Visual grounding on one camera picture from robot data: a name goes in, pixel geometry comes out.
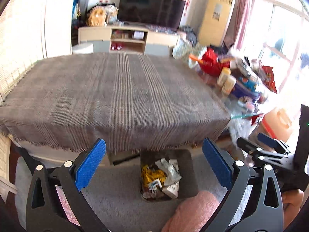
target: box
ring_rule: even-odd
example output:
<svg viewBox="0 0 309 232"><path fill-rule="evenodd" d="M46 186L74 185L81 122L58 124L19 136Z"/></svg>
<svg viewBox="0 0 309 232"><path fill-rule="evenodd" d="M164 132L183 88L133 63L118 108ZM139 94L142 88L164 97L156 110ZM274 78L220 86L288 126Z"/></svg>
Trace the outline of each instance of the box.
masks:
<svg viewBox="0 0 309 232"><path fill-rule="evenodd" d="M178 167L181 179L179 181L179 190L177 199L185 199L196 196L199 190L195 178L193 161L190 151L186 149L177 149L177 150L167 149L158 152L142 151L141 170L143 166L154 165L154 163L161 158L165 158L167 161L169 161L169 159L176 159L178 161ZM143 180L141 178L141 197L142 195L143 195ZM144 198L143 200L148 202L157 202L157 201L172 200L172 198L165 195L164 197L159 198L157 200L152 199L147 200Z"/></svg>

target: blue gripper pad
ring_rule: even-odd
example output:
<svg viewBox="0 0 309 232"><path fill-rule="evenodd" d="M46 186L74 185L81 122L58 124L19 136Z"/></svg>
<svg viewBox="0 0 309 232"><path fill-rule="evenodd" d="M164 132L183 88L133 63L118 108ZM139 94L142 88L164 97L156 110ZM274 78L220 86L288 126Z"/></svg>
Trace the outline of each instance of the blue gripper pad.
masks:
<svg viewBox="0 0 309 232"><path fill-rule="evenodd" d="M88 186L105 152L105 141L99 139L76 171L75 184L79 191Z"/></svg>
<svg viewBox="0 0 309 232"><path fill-rule="evenodd" d="M275 139L265 135L264 133L259 133L257 135L257 139L260 141L260 142L263 142L265 145L271 147L271 148L275 148L277 147L278 143Z"/></svg>
<svg viewBox="0 0 309 232"><path fill-rule="evenodd" d="M228 190L231 190L231 168L228 166L222 155L208 138L204 139L202 150L220 185L222 187L226 187Z"/></svg>

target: gray tablecloth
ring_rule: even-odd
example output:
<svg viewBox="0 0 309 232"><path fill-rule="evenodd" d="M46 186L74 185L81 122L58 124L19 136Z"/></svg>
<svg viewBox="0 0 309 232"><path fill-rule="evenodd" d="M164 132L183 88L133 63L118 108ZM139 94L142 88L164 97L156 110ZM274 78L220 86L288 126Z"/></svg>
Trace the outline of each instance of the gray tablecloth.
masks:
<svg viewBox="0 0 309 232"><path fill-rule="evenodd" d="M97 138L112 152L216 140L229 120L186 64L126 53L41 60L0 107L2 133L76 152Z"/></svg>

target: jar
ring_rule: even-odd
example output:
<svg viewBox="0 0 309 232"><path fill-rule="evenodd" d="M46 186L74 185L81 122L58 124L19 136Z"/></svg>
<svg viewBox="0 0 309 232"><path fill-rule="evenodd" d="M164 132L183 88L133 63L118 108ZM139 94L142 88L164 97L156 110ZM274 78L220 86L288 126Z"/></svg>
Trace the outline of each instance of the jar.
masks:
<svg viewBox="0 0 309 232"><path fill-rule="evenodd" d="M232 89L234 88L236 81L237 81L236 78L229 75L228 79L225 81L225 83L223 85L222 92L226 95L229 95L231 93Z"/></svg>
<svg viewBox="0 0 309 232"><path fill-rule="evenodd" d="M217 85L222 87L230 75L231 75L231 70L227 67L223 67L220 73L220 76L217 80Z"/></svg>

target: air conditioner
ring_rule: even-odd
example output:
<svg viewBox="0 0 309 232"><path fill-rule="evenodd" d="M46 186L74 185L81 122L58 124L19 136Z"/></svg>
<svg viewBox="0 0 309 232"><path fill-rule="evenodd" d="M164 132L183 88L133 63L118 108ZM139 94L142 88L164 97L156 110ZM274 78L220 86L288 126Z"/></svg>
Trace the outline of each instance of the air conditioner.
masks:
<svg viewBox="0 0 309 232"><path fill-rule="evenodd" d="M235 0L208 0L198 41L209 46L221 46L232 16Z"/></svg>

